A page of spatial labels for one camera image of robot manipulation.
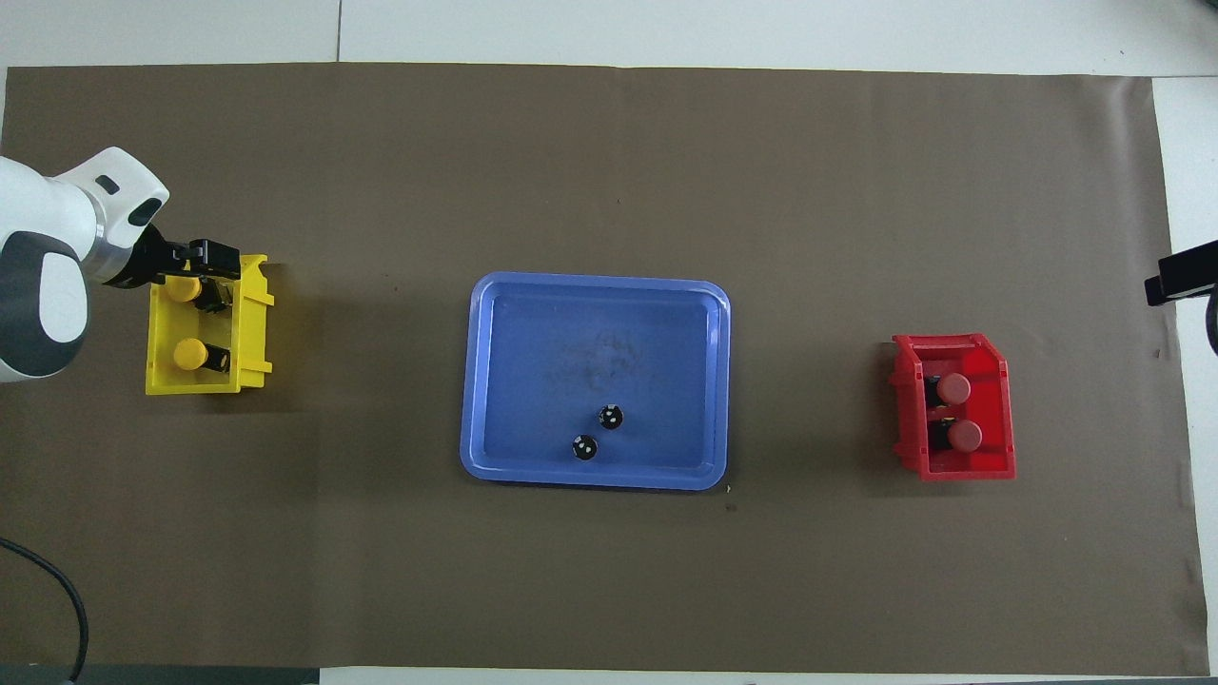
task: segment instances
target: brown paper sheet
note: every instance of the brown paper sheet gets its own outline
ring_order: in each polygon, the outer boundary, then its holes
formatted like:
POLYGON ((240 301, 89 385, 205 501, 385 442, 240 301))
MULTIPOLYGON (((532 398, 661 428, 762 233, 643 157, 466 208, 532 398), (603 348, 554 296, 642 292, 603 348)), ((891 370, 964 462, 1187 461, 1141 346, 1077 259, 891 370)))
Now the brown paper sheet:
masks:
MULTIPOLYGON (((290 65, 11 69, 4 151, 118 145, 156 223, 267 252, 262 391, 145 397, 146 294, 0 388, 0 530, 77 580, 99 662, 1203 674, 1145 79, 290 65), (495 269, 732 297, 705 494, 458 461, 495 269), (984 332, 1019 478, 892 453, 894 333, 984 332)), ((0 562, 0 661, 66 661, 0 562)))

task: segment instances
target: red cap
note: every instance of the red cap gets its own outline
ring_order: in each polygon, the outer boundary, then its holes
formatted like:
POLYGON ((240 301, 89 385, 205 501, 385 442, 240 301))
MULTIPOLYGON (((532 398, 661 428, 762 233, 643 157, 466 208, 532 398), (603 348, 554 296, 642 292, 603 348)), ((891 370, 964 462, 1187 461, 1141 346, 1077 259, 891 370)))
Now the red cap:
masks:
POLYGON ((939 384, 934 388, 934 391, 939 395, 940 400, 949 405, 963 405, 968 400, 968 395, 973 391, 973 386, 963 375, 949 373, 939 379, 939 384))
POLYGON ((957 421, 948 429, 948 442, 952 450, 976 452, 982 446, 982 427, 967 418, 957 421))

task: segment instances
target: blue tray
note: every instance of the blue tray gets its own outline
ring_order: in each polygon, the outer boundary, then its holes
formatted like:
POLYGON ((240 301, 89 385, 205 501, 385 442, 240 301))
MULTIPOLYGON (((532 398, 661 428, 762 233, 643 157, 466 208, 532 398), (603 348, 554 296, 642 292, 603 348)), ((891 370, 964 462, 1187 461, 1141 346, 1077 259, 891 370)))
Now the blue tray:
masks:
POLYGON ((462 462, 487 480, 705 490, 727 468, 730 338, 711 283, 488 274, 470 299, 462 462))

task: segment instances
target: white tabletop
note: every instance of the white tabletop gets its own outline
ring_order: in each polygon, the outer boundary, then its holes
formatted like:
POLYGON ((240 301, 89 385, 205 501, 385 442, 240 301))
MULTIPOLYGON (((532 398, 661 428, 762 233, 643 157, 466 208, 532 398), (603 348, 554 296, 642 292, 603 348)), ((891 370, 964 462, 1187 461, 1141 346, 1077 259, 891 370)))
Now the white tabletop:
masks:
MULTIPOLYGON (((1218 238, 1218 12, 1201 0, 5 0, 9 66, 514 62, 1155 78, 1172 245, 1218 238)), ((4 72, 0 71, 0 84, 4 72)), ((4 102, 0 89, 0 105, 4 102)), ((1192 481, 1218 617, 1218 358, 1201 301, 1178 312, 1192 481)), ((1209 661, 1218 663, 1209 625, 1209 661)), ((946 683, 1012 675, 324 669, 364 683, 946 683)))

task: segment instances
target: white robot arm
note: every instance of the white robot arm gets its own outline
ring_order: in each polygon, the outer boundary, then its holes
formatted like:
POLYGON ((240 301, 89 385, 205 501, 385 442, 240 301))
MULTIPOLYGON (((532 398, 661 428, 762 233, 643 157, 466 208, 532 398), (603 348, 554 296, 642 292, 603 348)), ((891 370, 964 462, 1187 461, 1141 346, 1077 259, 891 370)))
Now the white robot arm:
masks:
POLYGON ((150 222, 168 199, 118 147, 54 178, 0 157, 0 382, 45 378, 76 357, 86 279, 135 288, 168 273, 240 277, 231 247, 161 238, 150 222))

